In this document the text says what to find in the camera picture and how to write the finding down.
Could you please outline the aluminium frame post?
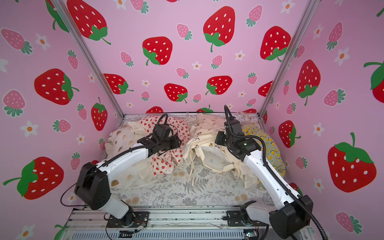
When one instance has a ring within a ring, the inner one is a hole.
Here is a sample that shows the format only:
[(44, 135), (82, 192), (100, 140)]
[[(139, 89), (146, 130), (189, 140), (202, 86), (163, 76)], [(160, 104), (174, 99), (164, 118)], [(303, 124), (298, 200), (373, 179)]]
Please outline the aluminium frame post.
[(106, 20), (95, 8), (85, 1), (53, 1), (53, 4), (110, 103), (116, 110), (118, 116), (123, 119), (125, 114), (114, 97), (107, 79), (98, 66), (93, 56), (94, 52), (90, 50), (85, 42), (85, 39), (87, 39), (94, 42), (103, 41), (111, 45), (111, 43), (105, 39), (108, 35)]
[(262, 114), (265, 113), (265, 111), (267, 110), (269, 104), (270, 104), (270, 101), (272, 100), (272, 97), (275, 95), (276, 91), (277, 91), (277, 88), (279, 87), (287, 69), (288, 69), (288, 65), (289, 63), (291, 62), (293, 56), (294, 56), (294, 51), (296, 49), (296, 47), (299, 46), (299, 43), (300, 41), (302, 40), (303, 36), (304, 36), (304, 33), (306, 32), (312, 18), (313, 18), (313, 15), (315, 14), (316, 12), (316, 9), (319, 5), (320, 1), (318, 0), (310, 0), (307, 2), (307, 5), (306, 7), (304, 8), (303, 10), (303, 14), (298, 22), (298, 25), (295, 29), (295, 32), (292, 36), (292, 40), (291, 40), (291, 43), (284, 55), (284, 58), (282, 60), (282, 63), (280, 64), (279, 68), (278, 68), (278, 71), (275, 75), (275, 78), (273, 80), (273, 83), (272, 83), (272, 86), (267, 94), (267, 97), (266, 99), (264, 100), (261, 108), (258, 110), (258, 116), (259, 118), (262, 117)]

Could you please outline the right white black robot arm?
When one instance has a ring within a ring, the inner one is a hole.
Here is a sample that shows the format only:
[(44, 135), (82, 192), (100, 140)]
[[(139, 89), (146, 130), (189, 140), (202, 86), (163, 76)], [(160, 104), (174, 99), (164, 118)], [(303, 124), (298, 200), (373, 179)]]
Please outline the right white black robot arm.
[(243, 221), (269, 225), (282, 239), (313, 240), (310, 227), (313, 202), (300, 196), (267, 160), (266, 143), (258, 136), (246, 136), (239, 121), (225, 122), (216, 144), (227, 147), (229, 153), (246, 164), (259, 178), (271, 196), (274, 207), (251, 203), (243, 209)]

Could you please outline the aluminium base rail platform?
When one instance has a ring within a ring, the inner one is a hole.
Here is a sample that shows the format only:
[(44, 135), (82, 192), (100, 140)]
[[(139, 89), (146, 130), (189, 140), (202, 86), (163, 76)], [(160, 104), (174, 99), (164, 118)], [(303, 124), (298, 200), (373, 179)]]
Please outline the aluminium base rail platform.
[(72, 211), (60, 240), (278, 240), (267, 224), (246, 225), (240, 206), (134, 207), (136, 219), (124, 227), (109, 214)]

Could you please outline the grey fern print table cloth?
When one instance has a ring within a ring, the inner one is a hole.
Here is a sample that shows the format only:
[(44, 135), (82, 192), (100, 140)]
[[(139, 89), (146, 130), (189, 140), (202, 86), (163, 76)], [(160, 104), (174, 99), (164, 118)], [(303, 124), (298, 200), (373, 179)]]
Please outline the grey fern print table cloth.
[[(188, 125), (188, 121), (196, 116), (170, 117), (185, 119)], [(262, 183), (252, 190), (246, 190), (242, 180), (235, 181), (230, 173), (212, 172), (198, 158), (192, 165), (184, 161), (171, 174), (149, 185), (129, 190), (111, 189), (111, 192), (131, 206), (237, 206), (248, 201), (273, 205)]]

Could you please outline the cream animal print ruffled pillowcase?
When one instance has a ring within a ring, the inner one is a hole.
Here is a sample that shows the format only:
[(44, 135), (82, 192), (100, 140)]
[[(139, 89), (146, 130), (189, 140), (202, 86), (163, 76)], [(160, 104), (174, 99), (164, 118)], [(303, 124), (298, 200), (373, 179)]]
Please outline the cream animal print ruffled pillowcase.
[(198, 158), (212, 172), (230, 173), (235, 181), (242, 180), (246, 190), (261, 183), (256, 174), (241, 160), (234, 157), (225, 146), (215, 143), (220, 131), (225, 131), (225, 119), (215, 115), (198, 113), (188, 121), (191, 138), (183, 147), (183, 159), (187, 165)]

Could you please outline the lemon print pillowcase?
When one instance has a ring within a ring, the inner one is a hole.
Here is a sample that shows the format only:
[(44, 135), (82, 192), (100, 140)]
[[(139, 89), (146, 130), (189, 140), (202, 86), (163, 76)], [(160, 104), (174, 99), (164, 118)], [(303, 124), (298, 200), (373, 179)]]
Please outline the lemon print pillowcase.
[(246, 124), (242, 126), (242, 129), (246, 136), (257, 136), (265, 142), (267, 147), (267, 160), (272, 164), (281, 177), (284, 178), (286, 175), (286, 166), (282, 160), (280, 150), (274, 140), (255, 124)]

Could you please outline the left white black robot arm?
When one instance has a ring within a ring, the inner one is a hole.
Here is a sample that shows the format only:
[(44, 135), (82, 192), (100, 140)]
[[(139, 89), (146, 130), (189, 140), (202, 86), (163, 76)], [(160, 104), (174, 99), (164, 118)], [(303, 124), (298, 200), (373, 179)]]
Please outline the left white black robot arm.
[(96, 165), (83, 165), (74, 189), (75, 194), (92, 210), (101, 210), (128, 226), (134, 220), (134, 210), (111, 194), (112, 181), (124, 170), (156, 153), (177, 149), (182, 141), (176, 127), (156, 124), (151, 134), (133, 147)]

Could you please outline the red strawberry print ruffled pillowcase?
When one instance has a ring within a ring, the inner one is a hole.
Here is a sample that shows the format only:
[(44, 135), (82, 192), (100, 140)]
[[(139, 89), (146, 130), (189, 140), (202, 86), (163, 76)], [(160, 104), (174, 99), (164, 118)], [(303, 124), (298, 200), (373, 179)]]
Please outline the red strawberry print ruffled pillowcase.
[(167, 123), (171, 130), (170, 135), (177, 134), (180, 139), (180, 146), (171, 150), (160, 150), (158, 153), (151, 155), (135, 164), (138, 175), (141, 179), (150, 181), (159, 179), (165, 175), (171, 174), (175, 168), (184, 163), (185, 145), (190, 140), (191, 134), (187, 125), (187, 121), (182, 118), (147, 116), (137, 122), (130, 122), (129, 126), (132, 131), (137, 135), (138, 139), (146, 137), (151, 134), (158, 124)]

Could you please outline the cream bear print pillow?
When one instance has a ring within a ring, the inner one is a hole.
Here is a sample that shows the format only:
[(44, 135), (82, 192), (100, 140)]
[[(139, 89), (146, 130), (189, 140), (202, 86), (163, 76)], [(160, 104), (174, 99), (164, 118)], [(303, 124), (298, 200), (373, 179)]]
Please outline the cream bear print pillow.
[[(137, 135), (132, 131), (129, 123), (123, 125), (121, 128), (112, 132), (108, 138), (106, 143), (107, 159), (110, 160), (128, 149), (136, 147), (138, 140)], [(135, 167), (135, 164), (146, 159), (143, 158), (145, 150), (146, 149), (143, 148), (127, 153), (108, 165), (108, 168), (112, 169), (112, 172), (108, 173), (111, 189), (129, 190), (143, 187), (156, 181), (156, 179), (150, 181), (141, 179)]]

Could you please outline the left aluminium frame post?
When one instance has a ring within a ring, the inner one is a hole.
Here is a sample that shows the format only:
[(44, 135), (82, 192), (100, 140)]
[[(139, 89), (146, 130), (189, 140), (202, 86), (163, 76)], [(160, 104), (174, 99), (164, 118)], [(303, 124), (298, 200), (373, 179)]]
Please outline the left aluminium frame post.
[(93, 56), (94, 52), (90, 50), (85, 42), (85, 39), (87, 39), (94, 42), (103, 41), (111, 45), (111, 43), (105, 39), (108, 35), (106, 20), (95, 8), (85, 1), (53, 1), (53, 4), (110, 103), (116, 110), (118, 116), (123, 119), (125, 114), (114, 97), (107, 79), (98, 66)]

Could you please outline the right aluminium frame post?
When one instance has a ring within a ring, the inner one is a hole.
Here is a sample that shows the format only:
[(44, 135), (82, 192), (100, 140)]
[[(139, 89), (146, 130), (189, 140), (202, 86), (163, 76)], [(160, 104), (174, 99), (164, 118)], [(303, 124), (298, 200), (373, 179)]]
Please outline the right aluminium frame post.
[(318, 0), (310, 0), (307, 2), (307, 5), (306, 7), (304, 8), (303, 10), (303, 14), (298, 22), (298, 25), (295, 29), (295, 32), (292, 36), (292, 40), (291, 40), (291, 43), (284, 55), (284, 58), (282, 60), (282, 63), (280, 64), (279, 68), (278, 68), (278, 71), (275, 75), (275, 78), (273, 80), (273, 83), (272, 83), (272, 86), (267, 94), (267, 97), (266, 99), (264, 100), (261, 108), (258, 110), (258, 116), (259, 118), (262, 117), (262, 114), (265, 113), (265, 111), (267, 110), (269, 104), (270, 104), (270, 101), (272, 100), (272, 97), (275, 95), (276, 91), (277, 91), (277, 88), (279, 87), (287, 69), (288, 69), (288, 65), (289, 63), (291, 62), (293, 56), (294, 56), (294, 51), (296, 49), (296, 47), (299, 46), (299, 43), (300, 41), (302, 40), (303, 36), (304, 36), (304, 33), (306, 32), (312, 18), (313, 18), (313, 15), (315, 14), (316, 12), (316, 9), (319, 5), (320, 1)]

